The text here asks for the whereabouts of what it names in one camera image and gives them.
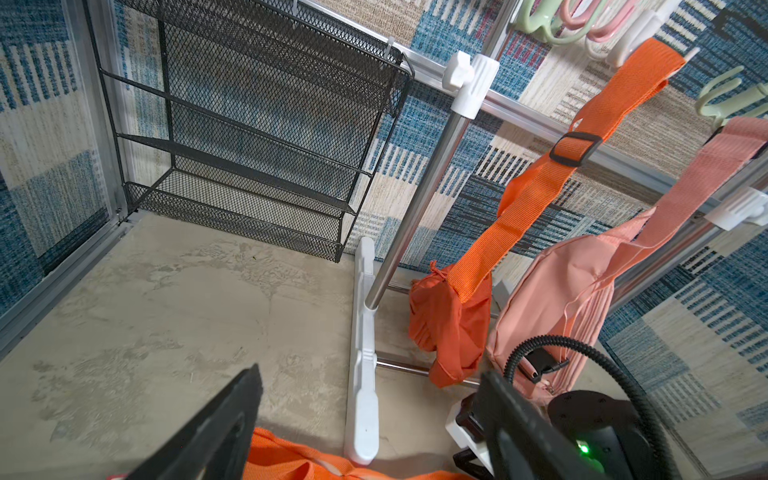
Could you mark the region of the orange waist bag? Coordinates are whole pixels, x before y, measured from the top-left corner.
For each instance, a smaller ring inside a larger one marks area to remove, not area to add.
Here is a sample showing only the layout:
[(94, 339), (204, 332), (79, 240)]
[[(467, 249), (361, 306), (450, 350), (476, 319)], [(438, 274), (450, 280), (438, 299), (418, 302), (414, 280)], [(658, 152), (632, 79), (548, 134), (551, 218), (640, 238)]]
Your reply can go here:
[(355, 466), (349, 460), (290, 442), (255, 428), (243, 480), (391, 480), (385, 474)]
[(496, 220), (465, 254), (443, 269), (432, 263), (429, 274), (413, 282), (408, 334), (421, 350), (435, 353), (428, 373), (435, 386), (460, 384), (477, 371), (488, 338), (496, 265), (625, 117), (662, 91), (685, 64), (671, 46), (644, 41), (552, 148), (507, 184)]

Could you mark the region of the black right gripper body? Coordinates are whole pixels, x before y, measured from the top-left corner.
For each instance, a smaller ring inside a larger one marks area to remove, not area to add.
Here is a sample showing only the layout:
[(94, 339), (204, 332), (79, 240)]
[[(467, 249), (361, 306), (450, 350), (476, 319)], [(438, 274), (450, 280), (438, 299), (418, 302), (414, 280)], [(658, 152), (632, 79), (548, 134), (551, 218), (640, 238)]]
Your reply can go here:
[(476, 394), (472, 393), (451, 407), (445, 429), (459, 447), (453, 455), (454, 465), (475, 479), (493, 480), (493, 467), (483, 429), (472, 411), (475, 397)]

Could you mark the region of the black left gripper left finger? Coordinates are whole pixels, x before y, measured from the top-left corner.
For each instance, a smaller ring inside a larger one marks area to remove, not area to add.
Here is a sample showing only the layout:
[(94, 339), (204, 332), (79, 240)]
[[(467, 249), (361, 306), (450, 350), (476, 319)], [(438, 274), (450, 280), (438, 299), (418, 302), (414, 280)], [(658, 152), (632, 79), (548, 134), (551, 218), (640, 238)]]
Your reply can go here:
[(240, 479), (263, 394), (259, 366), (237, 374), (130, 479)]

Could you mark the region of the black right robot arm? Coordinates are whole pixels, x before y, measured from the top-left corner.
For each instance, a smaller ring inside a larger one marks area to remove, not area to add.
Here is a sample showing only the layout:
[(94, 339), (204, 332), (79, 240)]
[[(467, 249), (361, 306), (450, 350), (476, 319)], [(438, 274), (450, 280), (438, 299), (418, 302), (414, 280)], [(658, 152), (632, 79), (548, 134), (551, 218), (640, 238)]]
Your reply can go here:
[[(623, 400), (576, 390), (556, 395), (540, 411), (515, 388), (522, 361), (533, 379), (560, 373), (549, 347), (563, 347), (600, 366), (623, 390)], [(453, 461), (476, 479), (677, 479), (661, 423), (645, 393), (594, 347), (557, 335), (524, 341), (502, 372), (482, 375), (477, 392), (454, 405), (446, 430), (458, 445)]]

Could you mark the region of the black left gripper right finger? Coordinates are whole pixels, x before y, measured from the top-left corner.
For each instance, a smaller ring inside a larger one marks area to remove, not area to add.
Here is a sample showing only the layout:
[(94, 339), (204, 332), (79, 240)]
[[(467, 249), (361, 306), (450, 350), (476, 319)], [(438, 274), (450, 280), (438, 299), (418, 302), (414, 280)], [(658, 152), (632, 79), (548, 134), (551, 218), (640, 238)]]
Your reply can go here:
[(476, 420), (496, 479), (606, 477), (496, 371), (480, 377)]

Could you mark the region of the pink waist bag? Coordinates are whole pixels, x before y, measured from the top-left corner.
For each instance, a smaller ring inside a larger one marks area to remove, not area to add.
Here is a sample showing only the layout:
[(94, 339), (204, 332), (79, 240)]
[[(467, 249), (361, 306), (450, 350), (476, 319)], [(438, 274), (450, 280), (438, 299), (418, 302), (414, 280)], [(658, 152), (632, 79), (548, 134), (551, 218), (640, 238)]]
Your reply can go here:
[(766, 120), (733, 118), (697, 152), (652, 208), (599, 235), (572, 238), (543, 250), (490, 333), (491, 365), (502, 372), (516, 347), (540, 335), (594, 345), (612, 303), (615, 279), (669, 242), (766, 144)]

